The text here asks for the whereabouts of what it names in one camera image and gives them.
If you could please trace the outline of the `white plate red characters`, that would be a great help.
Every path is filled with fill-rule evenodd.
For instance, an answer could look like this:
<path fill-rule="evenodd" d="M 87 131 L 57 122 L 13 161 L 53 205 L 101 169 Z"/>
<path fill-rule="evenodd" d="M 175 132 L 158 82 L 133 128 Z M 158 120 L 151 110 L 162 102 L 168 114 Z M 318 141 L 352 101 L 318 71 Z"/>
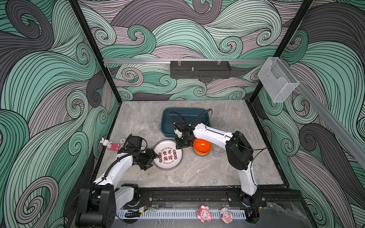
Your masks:
<path fill-rule="evenodd" d="M 154 148 L 157 157 L 153 160 L 154 165 L 161 170 L 175 169 L 183 159 L 182 149 L 177 149 L 174 140 L 163 140 Z"/>

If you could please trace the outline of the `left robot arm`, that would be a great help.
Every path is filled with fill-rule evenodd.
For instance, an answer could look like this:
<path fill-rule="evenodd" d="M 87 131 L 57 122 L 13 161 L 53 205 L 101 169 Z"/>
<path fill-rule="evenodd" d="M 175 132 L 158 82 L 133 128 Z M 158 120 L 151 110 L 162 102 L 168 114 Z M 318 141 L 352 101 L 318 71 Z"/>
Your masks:
<path fill-rule="evenodd" d="M 138 201 L 136 184 L 118 183 L 133 165 L 146 171 L 158 155 L 148 148 L 147 141 L 139 136 L 129 135 L 117 152 L 116 159 L 94 182 L 81 188 L 75 197 L 77 210 L 75 225 L 78 228 L 110 228 L 117 212 L 126 204 Z"/>

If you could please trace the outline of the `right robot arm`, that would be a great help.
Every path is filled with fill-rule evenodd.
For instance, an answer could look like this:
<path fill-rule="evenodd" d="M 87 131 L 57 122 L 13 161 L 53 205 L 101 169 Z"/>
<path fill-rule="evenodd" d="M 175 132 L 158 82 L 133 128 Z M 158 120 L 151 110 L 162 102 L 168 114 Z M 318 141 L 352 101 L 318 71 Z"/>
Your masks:
<path fill-rule="evenodd" d="M 238 172 L 240 198 L 252 208 L 266 207 L 266 201 L 256 184 L 252 163 L 255 151 L 243 133 L 228 133 L 208 127 L 204 123 L 174 123 L 176 146 L 179 149 L 191 146 L 196 139 L 206 140 L 226 151 L 229 164 Z"/>

